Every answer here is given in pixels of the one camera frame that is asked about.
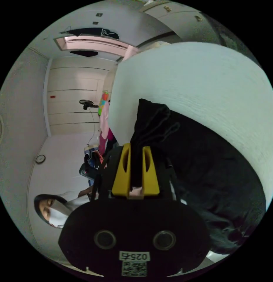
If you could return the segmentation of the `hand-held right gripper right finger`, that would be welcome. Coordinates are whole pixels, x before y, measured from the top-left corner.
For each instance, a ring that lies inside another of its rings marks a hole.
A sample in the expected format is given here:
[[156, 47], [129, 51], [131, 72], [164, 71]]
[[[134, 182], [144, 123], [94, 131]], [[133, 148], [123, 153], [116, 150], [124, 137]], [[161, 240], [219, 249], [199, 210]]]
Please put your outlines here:
[[160, 193], [152, 151], [149, 146], [142, 149], [142, 190], [144, 197], [156, 197]]

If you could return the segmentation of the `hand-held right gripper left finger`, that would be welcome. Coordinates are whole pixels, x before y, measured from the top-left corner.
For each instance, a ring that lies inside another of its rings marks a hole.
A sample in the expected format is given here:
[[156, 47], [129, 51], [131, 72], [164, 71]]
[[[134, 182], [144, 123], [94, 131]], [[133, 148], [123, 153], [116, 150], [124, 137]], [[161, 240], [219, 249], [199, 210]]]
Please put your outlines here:
[[112, 193], [116, 197], [128, 197], [130, 192], [131, 178], [131, 145], [124, 144], [120, 160], [118, 163], [115, 180], [112, 187]]

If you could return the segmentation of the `person's left hand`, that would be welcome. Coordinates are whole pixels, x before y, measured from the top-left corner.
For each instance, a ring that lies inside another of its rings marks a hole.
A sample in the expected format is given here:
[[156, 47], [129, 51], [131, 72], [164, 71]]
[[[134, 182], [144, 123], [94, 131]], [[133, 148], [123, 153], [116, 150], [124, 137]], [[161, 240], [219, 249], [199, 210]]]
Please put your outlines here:
[[92, 190], [93, 190], [93, 186], [90, 186], [90, 187], [88, 187], [87, 189], [82, 190], [82, 191], [78, 194], [78, 198], [87, 196], [88, 199], [90, 200], [90, 199], [91, 199], [91, 196], [92, 196]]

